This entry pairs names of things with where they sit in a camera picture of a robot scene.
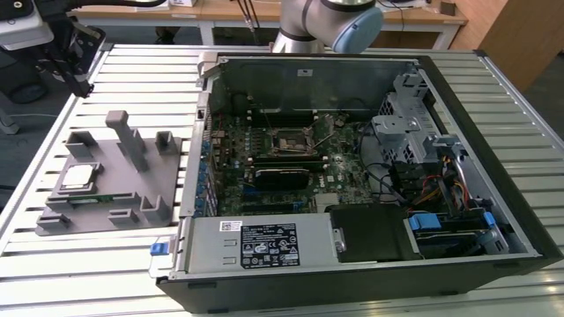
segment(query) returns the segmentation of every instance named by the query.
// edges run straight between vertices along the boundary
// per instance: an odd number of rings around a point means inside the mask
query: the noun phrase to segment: slotted aluminum table
[[[263,52],[217,46],[114,46],[91,73],[94,92],[70,98],[0,217],[0,316],[179,317],[190,314],[154,286],[149,246],[175,233],[159,229],[38,237],[34,221],[67,155],[70,131],[115,138],[107,110],[125,110],[142,137],[170,130],[182,138],[178,188],[199,88],[202,50]],[[558,246],[564,246],[564,146],[489,59],[471,52],[373,50],[370,54],[429,55],[474,120]],[[178,220],[178,207],[174,209]],[[525,276],[505,277],[465,295],[302,307],[227,316],[564,316],[564,262]]]

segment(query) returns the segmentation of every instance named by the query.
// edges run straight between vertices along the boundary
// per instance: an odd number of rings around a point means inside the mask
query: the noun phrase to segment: blue tab
[[[411,230],[439,229],[438,217],[434,213],[418,213],[409,218]]]
[[[494,218],[493,215],[489,211],[483,212],[483,219],[485,219],[485,223],[489,227],[494,226]]]
[[[166,256],[167,255],[167,242],[153,243],[150,245],[151,256]]]
[[[409,226],[411,227],[411,230],[418,230],[419,228],[419,223],[417,222],[414,217],[409,218]]]

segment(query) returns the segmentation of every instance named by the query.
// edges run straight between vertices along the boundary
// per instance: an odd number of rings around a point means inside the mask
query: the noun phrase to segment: power supply label
[[[299,265],[295,224],[241,226],[239,266],[243,269]]]

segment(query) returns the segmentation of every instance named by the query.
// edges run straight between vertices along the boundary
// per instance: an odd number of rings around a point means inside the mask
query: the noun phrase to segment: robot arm
[[[281,2],[274,53],[361,53],[383,21],[375,0],[286,0]]]
[[[87,5],[155,7],[166,0],[0,0],[0,50],[47,71],[71,93],[91,92],[86,75],[103,43],[101,29],[78,24],[66,13]],[[374,0],[283,0],[274,52],[359,53],[381,29]]]
[[[91,92],[86,75],[105,33],[78,24],[66,13],[86,5],[154,7],[165,1],[0,0],[0,50],[47,71],[75,96],[86,98]]]

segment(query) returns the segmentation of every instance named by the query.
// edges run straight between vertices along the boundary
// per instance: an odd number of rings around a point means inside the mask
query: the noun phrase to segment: motherboard
[[[218,216],[323,212],[323,200],[370,203],[357,154],[362,122],[346,114],[213,118]]]

